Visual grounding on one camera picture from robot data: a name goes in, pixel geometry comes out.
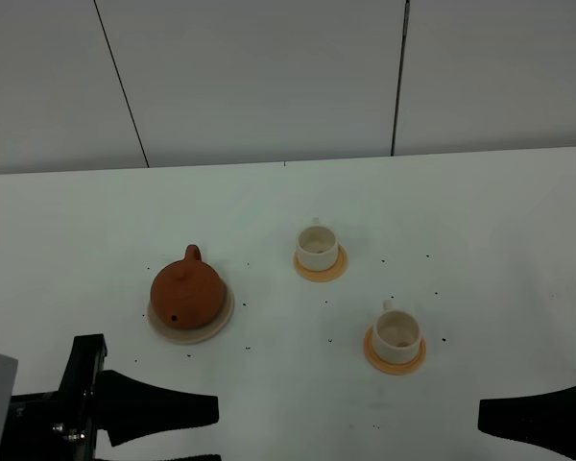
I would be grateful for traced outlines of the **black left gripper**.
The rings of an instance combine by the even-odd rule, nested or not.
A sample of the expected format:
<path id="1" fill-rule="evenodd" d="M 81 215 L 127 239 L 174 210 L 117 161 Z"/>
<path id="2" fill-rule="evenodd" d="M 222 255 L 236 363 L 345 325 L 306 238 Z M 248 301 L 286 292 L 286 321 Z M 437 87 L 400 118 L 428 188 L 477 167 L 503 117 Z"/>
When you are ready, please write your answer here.
<path id="1" fill-rule="evenodd" d="M 160 432 L 219 422 L 217 397 L 164 389 L 115 371 L 103 371 L 106 356 L 102 334 L 77 336 L 57 390 L 11 398 L 11 460 L 92 460 L 97 426 L 117 447 Z M 95 458 L 95 461 L 116 460 Z M 221 455 L 153 461 L 221 461 Z"/>

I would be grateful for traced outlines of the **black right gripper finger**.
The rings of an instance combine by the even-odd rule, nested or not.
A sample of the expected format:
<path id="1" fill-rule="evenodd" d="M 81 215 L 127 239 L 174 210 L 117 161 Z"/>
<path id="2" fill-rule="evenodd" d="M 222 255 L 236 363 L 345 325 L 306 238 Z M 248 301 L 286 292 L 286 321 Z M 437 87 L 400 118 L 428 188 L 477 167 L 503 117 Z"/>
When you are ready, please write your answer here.
<path id="1" fill-rule="evenodd" d="M 481 400 L 477 428 L 576 460 L 576 386 L 534 396 Z"/>

